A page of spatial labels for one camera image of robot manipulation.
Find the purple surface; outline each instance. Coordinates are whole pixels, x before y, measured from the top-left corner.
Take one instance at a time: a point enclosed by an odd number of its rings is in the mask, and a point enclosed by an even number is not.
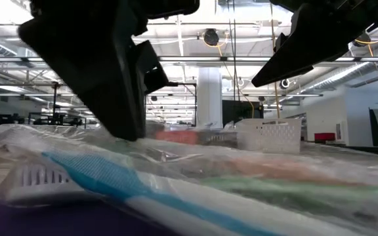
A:
[[[101,202],[39,208],[0,205],[0,236],[176,235]]]

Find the white basket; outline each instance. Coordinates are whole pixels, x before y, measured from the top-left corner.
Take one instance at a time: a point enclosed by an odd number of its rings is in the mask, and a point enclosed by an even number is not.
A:
[[[13,186],[5,199],[10,205],[49,205],[91,198],[64,173],[43,165],[22,165],[14,171]]]
[[[265,153],[299,153],[300,119],[244,119],[236,123],[240,149]]]

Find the clear plastic wrap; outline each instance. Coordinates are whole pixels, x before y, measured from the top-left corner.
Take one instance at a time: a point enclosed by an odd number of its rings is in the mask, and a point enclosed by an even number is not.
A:
[[[0,126],[0,157],[40,163],[182,235],[378,235],[378,156],[299,155]]]

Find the red object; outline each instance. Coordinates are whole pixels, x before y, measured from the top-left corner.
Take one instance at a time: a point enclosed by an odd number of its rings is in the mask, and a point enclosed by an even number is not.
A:
[[[195,145],[198,135],[194,131],[160,131],[156,134],[156,139]]]
[[[314,141],[334,141],[335,133],[318,133],[314,134]]]

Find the security camera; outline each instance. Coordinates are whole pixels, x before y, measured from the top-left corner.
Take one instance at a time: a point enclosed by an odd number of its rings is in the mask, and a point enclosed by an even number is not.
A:
[[[280,88],[281,89],[288,89],[289,87],[289,80],[288,79],[283,79],[280,81]]]

